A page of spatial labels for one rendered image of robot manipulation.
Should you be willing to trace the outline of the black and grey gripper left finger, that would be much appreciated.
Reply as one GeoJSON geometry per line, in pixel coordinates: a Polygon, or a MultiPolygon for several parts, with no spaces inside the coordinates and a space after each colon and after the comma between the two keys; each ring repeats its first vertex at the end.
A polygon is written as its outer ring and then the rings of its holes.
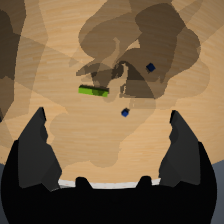
{"type": "Polygon", "coordinates": [[[60,189],[62,169],[46,143],[46,121],[44,108],[39,107],[8,155],[1,178],[1,201],[9,224],[24,224],[40,197],[60,189]]]}

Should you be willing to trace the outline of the lime green rod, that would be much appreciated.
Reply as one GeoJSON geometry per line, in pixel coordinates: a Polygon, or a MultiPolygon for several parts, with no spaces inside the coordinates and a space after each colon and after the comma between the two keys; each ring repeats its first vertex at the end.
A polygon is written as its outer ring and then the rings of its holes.
{"type": "Polygon", "coordinates": [[[86,87],[86,86],[79,86],[78,93],[107,97],[108,90],[93,88],[93,87],[86,87]]]}

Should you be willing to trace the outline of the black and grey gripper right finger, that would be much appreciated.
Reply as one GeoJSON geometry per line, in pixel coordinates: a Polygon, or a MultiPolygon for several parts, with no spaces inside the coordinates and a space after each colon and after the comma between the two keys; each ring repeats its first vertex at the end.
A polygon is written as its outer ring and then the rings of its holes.
{"type": "Polygon", "coordinates": [[[170,147],[159,167],[159,185],[187,194],[197,205],[202,224],[211,224],[217,201],[217,182],[206,150],[186,121],[172,110],[170,147]],[[173,144],[173,145],[172,145],[173,144]]]}

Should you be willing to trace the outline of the small blue cube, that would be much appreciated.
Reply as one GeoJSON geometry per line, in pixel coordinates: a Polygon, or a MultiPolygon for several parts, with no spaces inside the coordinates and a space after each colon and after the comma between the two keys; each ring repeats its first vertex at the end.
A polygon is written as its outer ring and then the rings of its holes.
{"type": "Polygon", "coordinates": [[[148,68],[148,70],[149,70],[150,72],[152,72],[153,70],[156,69],[152,63],[148,64],[146,67],[148,68]]]}

